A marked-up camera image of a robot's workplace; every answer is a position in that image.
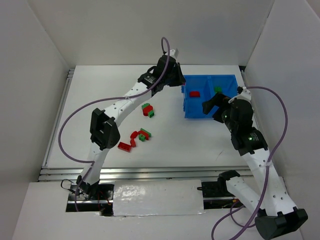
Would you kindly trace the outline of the red sloped brick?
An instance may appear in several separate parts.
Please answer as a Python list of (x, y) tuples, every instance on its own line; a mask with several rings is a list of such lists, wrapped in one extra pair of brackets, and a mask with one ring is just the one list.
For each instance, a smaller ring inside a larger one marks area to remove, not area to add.
[(200, 98), (201, 94), (199, 91), (190, 91), (189, 92), (189, 97), (190, 98)]

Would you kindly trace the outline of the green number four brick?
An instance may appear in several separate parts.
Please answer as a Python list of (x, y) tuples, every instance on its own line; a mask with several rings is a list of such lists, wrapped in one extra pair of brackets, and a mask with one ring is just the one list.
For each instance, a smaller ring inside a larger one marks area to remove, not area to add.
[(140, 141), (144, 142), (144, 141), (146, 140), (146, 136), (143, 135), (143, 134), (139, 134), (139, 135), (138, 135), (138, 139), (139, 139)]

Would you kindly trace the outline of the tiny green 1x3 brick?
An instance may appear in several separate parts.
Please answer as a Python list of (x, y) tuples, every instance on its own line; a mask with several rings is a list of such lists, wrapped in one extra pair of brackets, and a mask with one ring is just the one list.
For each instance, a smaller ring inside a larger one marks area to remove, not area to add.
[(213, 89), (214, 89), (215, 93), (222, 93), (223, 92), (223, 90), (220, 86), (215, 86)]

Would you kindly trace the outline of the red arch brick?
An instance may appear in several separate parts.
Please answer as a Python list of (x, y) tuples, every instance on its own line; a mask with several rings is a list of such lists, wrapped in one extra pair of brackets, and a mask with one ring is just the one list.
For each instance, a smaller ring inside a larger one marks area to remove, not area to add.
[(138, 131), (134, 131), (134, 132), (131, 133), (130, 138), (131, 139), (135, 139), (138, 135), (139, 135), (139, 132)]

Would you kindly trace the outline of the green brick beside red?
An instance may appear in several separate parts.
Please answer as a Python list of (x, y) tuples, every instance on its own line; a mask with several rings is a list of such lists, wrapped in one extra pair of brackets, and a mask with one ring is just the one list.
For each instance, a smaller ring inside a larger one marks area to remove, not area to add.
[(155, 112), (153, 110), (148, 112), (148, 117), (152, 118), (155, 115)]

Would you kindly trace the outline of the red rounded brick cluster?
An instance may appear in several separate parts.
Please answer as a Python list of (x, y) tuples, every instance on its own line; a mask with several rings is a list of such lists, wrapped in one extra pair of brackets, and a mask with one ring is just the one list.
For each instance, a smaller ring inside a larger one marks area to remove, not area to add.
[(153, 106), (149, 105), (148, 107), (145, 107), (143, 110), (142, 110), (142, 113), (144, 116), (148, 117), (148, 112), (151, 111), (151, 110), (154, 110)]

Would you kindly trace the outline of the green curved long brick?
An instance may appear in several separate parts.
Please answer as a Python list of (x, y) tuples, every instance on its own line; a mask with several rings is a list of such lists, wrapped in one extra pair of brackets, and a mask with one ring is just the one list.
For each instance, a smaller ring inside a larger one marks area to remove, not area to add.
[(144, 128), (140, 128), (140, 131), (142, 131), (142, 132), (144, 132), (144, 133), (148, 134), (148, 137), (149, 137), (149, 138), (151, 138), (151, 137), (152, 137), (152, 134), (151, 134), (149, 131), (145, 130)]

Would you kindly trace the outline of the aluminium frame rail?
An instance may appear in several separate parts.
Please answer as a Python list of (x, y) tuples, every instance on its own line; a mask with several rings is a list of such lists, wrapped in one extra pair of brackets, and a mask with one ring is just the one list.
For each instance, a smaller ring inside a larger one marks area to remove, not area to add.
[[(165, 168), (102, 168), (100, 180), (114, 182), (117, 180), (171, 180), (200, 179), (209, 180), (219, 174), (235, 170), (241, 176), (251, 177), (253, 174), (247, 166), (215, 166), (215, 167), (165, 167)], [(80, 175), (79, 168), (43, 168), (40, 171), (39, 182), (57, 182), (63, 179), (75, 181)]]

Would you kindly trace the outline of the blue divided bin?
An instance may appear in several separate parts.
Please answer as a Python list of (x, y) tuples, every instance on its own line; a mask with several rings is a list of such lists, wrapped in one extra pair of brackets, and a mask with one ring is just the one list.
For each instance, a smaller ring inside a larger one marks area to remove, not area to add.
[[(238, 82), (233, 74), (185, 75), (185, 85), (181, 86), (183, 93), (183, 111), (186, 119), (207, 119), (218, 110), (215, 106), (208, 115), (203, 114), (202, 103), (210, 100), (216, 93), (214, 87), (221, 87), (222, 93), (234, 97)], [(199, 91), (200, 97), (189, 97), (191, 91)]]

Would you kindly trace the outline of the red 2x2 brick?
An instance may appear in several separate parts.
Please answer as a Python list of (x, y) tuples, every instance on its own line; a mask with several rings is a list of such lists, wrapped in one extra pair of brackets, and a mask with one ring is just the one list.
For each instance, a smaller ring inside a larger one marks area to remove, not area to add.
[(132, 148), (135, 148), (135, 147), (137, 146), (137, 145), (136, 145), (136, 141), (135, 141), (134, 138), (131, 138), (131, 139), (130, 139), (130, 145), (131, 145)]

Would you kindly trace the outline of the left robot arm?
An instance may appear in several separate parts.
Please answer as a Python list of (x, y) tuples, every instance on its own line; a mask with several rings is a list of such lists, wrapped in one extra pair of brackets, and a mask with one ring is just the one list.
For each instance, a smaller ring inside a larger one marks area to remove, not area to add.
[(122, 121), (137, 107), (151, 99), (165, 86), (177, 87), (183, 85), (180, 64), (175, 56), (163, 55), (148, 71), (142, 74), (135, 85), (126, 93), (124, 99), (118, 100), (104, 109), (96, 108), (90, 121), (90, 151), (85, 166), (76, 183), (89, 198), (98, 191), (100, 172), (109, 150), (120, 141), (118, 127)]

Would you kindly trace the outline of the large red 2x4 brick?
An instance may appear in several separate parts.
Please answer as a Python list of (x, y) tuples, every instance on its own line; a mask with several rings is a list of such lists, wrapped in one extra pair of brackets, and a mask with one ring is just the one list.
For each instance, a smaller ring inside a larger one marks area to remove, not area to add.
[(125, 151), (127, 153), (131, 152), (132, 146), (130, 144), (124, 143), (124, 142), (119, 142), (119, 144), (117, 145), (117, 148)]

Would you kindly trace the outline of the green brick top cluster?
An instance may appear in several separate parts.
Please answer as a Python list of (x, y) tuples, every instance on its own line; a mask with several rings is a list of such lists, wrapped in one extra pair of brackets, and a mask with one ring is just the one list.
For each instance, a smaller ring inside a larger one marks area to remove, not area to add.
[(141, 109), (143, 110), (144, 108), (146, 108), (146, 107), (148, 107), (148, 106), (150, 106), (150, 104), (149, 104), (149, 103), (145, 103), (145, 104), (143, 104), (143, 105), (141, 106)]

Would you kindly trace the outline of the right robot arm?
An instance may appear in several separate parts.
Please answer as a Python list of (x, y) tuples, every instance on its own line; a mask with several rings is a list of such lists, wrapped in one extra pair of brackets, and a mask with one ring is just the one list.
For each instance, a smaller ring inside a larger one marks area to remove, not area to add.
[(272, 163), (263, 134), (253, 126), (250, 96), (230, 98), (221, 92), (202, 103), (203, 113), (217, 107), (213, 119), (225, 124), (231, 143), (245, 160), (260, 193), (252, 190), (235, 170), (219, 174), (223, 192), (234, 195), (253, 214), (251, 220), (261, 237), (271, 240), (298, 230), (308, 219), (306, 211), (290, 198), (282, 178)]

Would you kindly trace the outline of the red curved long brick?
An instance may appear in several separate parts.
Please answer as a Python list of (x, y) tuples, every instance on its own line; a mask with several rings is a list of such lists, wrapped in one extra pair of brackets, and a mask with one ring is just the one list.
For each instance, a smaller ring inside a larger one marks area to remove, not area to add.
[(149, 136), (148, 136), (148, 134), (146, 134), (145, 132), (143, 132), (143, 131), (138, 131), (138, 137), (139, 137), (139, 134), (145, 135), (146, 141), (149, 140)]

